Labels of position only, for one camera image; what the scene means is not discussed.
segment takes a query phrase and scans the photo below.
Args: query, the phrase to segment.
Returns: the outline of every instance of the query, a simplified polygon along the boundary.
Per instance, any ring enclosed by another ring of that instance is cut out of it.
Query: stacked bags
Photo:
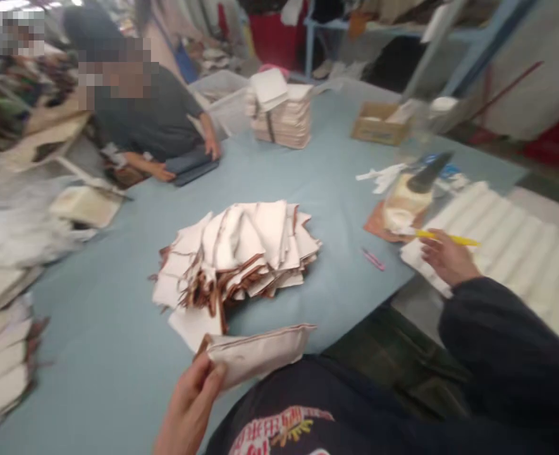
[[[246,115],[257,139],[304,149],[311,139],[312,85],[286,84],[277,69],[250,78]]]
[[[322,245],[305,228],[310,219],[284,200],[208,213],[160,251],[153,302],[172,311],[170,325],[198,351],[206,334],[226,334],[225,305],[303,284]]]
[[[28,391],[34,353],[46,325],[47,321],[33,321],[28,295],[0,310],[0,423]]]

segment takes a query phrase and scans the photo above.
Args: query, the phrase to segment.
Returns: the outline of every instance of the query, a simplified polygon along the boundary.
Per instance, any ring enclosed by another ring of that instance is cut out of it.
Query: graphic print
[[[273,446],[285,447],[298,442],[311,431],[314,419],[334,421],[332,414],[317,408],[290,406],[280,414],[252,420],[235,439],[230,455],[269,455]],[[318,449],[316,454],[325,451]]]

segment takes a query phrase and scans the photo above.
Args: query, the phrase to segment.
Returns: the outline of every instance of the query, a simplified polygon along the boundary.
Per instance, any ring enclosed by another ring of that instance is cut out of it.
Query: cardboard box
[[[366,102],[353,125],[351,137],[386,145],[399,145],[410,131],[412,119],[405,124],[385,123],[399,107],[399,104]]]

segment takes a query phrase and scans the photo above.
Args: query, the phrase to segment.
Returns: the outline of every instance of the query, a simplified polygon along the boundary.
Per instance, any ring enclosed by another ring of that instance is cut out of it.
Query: glue bottle
[[[400,175],[383,206],[385,229],[399,232],[408,228],[429,207],[433,183],[451,158],[452,153],[443,153],[418,174]]]
[[[452,97],[440,97],[434,99],[430,106],[419,104],[408,136],[400,144],[398,162],[412,164],[429,153],[431,140],[441,126],[439,119],[446,116],[457,102]]]

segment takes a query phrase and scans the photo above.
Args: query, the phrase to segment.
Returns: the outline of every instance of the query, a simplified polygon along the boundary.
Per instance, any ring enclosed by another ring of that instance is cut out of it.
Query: worker
[[[182,38],[192,39],[200,48],[204,44],[219,47],[220,43],[197,30],[175,1],[136,0],[134,8],[138,34],[150,52],[150,60],[170,70],[184,85],[196,81],[197,70]]]
[[[40,25],[32,23],[32,20],[21,21],[11,16],[3,19],[5,34],[17,44],[12,48],[10,58],[39,82],[53,84],[54,94],[46,106],[54,107],[66,100],[77,81],[69,72],[72,65],[66,53],[46,43],[43,33],[35,32]]]
[[[439,333],[472,373],[470,418],[425,422],[389,391],[328,358],[305,356],[244,395],[208,454],[559,454],[559,337],[444,232],[424,258],[453,292]],[[226,374],[199,355],[180,377],[155,455],[195,455]]]
[[[200,149],[219,159],[211,118],[166,68],[145,58],[138,40],[90,7],[67,8],[64,29],[80,55],[87,108],[129,165],[169,182],[176,178],[166,167],[171,159]],[[188,116],[199,119],[203,137]]]

